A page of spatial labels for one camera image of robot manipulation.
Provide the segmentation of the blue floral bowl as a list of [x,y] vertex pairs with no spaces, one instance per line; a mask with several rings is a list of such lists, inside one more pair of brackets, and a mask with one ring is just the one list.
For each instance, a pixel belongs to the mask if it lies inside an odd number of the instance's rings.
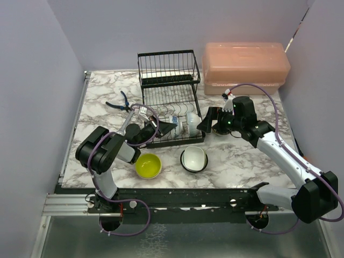
[[170,115],[169,122],[176,126],[170,131],[171,139],[177,139],[181,137],[184,132],[184,128],[183,128],[182,121],[179,119],[179,117]]

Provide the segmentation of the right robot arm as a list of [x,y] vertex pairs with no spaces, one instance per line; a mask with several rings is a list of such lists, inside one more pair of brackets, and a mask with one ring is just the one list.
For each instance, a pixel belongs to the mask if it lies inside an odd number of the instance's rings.
[[309,224],[338,207],[337,176],[311,165],[280,138],[277,128],[258,120],[248,96],[230,97],[225,107],[210,107],[197,128],[205,133],[239,132],[242,139],[270,157],[295,185],[295,189],[288,189],[261,183],[247,196],[252,210],[271,204],[292,210]]

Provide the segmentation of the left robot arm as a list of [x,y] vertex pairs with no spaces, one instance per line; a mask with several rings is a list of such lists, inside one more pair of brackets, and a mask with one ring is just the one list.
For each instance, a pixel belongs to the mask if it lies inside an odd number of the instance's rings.
[[101,196],[100,206],[107,212],[117,209],[119,199],[115,196],[117,186],[111,174],[111,166],[115,159],[134,164],[141,155],[140,146],[154,138],[160,138],[177,127],[176,124],[157,121],[149,118],[145,127],[129,123],[124,126],[124,133],[110,132],[98,126],[78,146],[75,159],[81,166],[88,169],[96,188]]

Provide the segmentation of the black rimmed bowl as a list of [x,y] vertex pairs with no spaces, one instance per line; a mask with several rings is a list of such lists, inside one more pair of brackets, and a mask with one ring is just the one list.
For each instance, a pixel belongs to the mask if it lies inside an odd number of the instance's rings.
[[187,147],[180,156],[182,167],[191,173],[203,171],[207,167],[208,162],[209,159],[205,150],[200,147]]

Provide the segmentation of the yellow-green bowl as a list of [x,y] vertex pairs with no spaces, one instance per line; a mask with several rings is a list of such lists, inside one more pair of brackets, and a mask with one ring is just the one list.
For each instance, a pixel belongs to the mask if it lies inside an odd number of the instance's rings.
[[144,179],[155,178],[162,169],[162,163],[155,154],[141,154],[135,163],[136,173]]

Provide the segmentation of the silver wrench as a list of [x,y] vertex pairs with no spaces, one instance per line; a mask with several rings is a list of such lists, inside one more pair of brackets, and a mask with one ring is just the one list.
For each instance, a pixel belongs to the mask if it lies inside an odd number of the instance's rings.
[[129,112],[128,116],[126,117],[124,123],[122,124],[121,128],[116,132],[117,134],[119,135],[122,135],[124,136],[125,135],[125,130],[126,130],[126,127],[129,125],[132,117],[134,116],[135,114],[135,110],[138,109],[138,105],[133,105],[131,107],[131,111]]

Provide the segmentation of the pink plastic storage box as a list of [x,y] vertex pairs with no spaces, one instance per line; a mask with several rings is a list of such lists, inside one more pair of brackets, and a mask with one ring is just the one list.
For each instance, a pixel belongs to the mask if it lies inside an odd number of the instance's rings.
[[240,83],[253,83],[274,94],[291,69],[277,42],[210,42],[202,56],[204,93],[221,95]]

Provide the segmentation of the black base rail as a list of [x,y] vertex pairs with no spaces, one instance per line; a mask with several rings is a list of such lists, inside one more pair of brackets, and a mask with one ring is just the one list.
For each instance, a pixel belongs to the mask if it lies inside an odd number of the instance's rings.
[[116,200],[142,200],[136,207],[129,203],[109,203],[96,197],[92,188],[64,189],[57,186],[55,194],[80,197],[86,202],[84,215],[99,217],[102,222],[123,224],[191,224],[245,223],[245,213],[266,216],[278,208],[262,204],[254,189],[119,189]]

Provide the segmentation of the aluminium frame rail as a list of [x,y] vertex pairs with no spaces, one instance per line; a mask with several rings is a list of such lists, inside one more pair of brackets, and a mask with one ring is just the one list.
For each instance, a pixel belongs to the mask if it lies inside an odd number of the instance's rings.
[[48,194],[42,216],[98,216],[88,212],[86,194]]

